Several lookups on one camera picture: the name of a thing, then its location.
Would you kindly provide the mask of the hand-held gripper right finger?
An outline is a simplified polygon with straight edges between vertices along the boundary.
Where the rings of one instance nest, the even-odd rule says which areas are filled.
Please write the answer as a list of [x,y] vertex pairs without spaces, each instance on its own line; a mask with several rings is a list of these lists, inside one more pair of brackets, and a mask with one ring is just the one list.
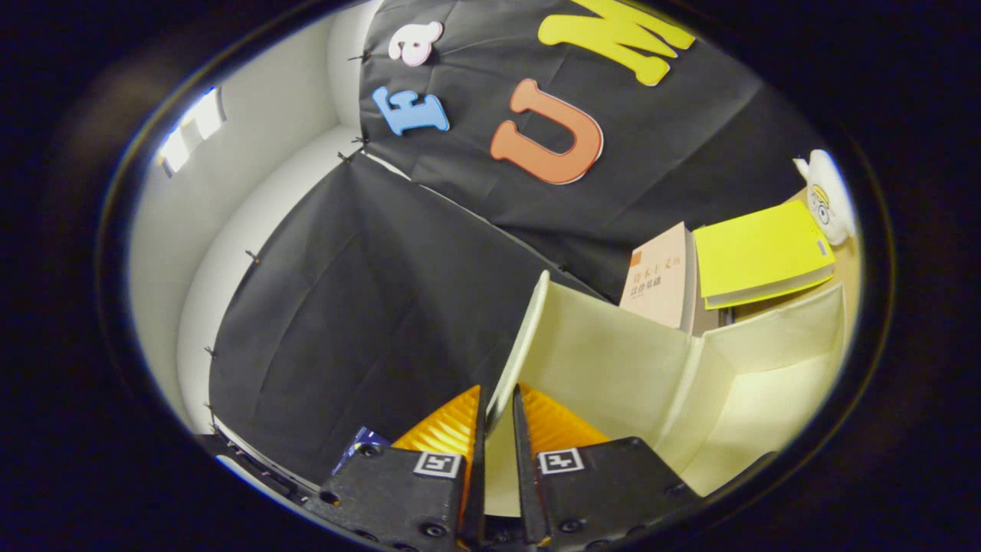
[[512,416],[521,517],[537,550],[609,551],[700,507],[639,437],[607,437],[526,383],[513,391]]

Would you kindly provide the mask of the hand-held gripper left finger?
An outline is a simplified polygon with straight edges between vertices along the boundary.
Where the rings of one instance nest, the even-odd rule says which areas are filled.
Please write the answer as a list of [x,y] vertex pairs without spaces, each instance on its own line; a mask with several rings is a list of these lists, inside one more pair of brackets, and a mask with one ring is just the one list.
[[486,395],[439,406],[392,444],[361,442],[306,503],[334,527],[399,551],[476,551],[484,536]]

